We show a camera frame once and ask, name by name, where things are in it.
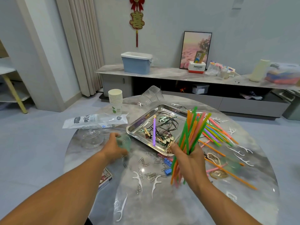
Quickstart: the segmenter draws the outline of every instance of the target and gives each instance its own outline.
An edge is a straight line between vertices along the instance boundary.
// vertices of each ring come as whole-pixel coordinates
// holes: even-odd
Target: curtain
[[[93,0],[56,0],[81,93],[90,96],[102,87],[103,66]]]

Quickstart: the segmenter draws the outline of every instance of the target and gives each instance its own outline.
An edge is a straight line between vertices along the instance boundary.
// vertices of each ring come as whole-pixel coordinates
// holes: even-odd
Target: floor
[[[62,113],[27,105],[28,114],[24,115],[16,104],[0,104],[0,219],[62,174],[65,152],[75,132],[62,129],[63,122],[106,106],[99,95],[81,98]],[[231,118],[256,139],[273,166],[281,198],[278,224],[297,224],[300,121]]]

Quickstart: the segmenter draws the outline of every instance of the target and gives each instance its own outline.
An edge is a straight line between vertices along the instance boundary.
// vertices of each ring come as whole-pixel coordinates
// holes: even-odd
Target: framed picture
[[[207,63],[207,57],[210,47],[212,33],[185,31],[182,44],[180,68],[188,69],[190,61],[195,60],[198,51],[205,53],[203,61]]]

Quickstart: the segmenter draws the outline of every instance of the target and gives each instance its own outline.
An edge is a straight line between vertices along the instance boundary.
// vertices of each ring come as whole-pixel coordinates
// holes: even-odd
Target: qr code label
[[[226,192],[226,196],[229,197],[233,202],[238,202],[238,198],[228,191]]]

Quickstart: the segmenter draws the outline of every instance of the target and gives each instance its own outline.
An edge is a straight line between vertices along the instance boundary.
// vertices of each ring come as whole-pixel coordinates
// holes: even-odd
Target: hand
[[[114,160],[128,154],[128,151],[125,148],[121,148],[118,146],[116,140],[117,136],[119,136],[118,133],[112,132],[110,134],[110,138],[108,142],[104,145],[103,149],[100,151],[100,153],[103,153],[103,155],[106,157],[107,163],[111,163]]]
[[[206,174],[204,155],[199,144],[196,144],[190,155],[185,154],[175,143],[170,149],[177,158],[183,178],[196,195],[200,194],[203,185],[210,184],[210,181]]]

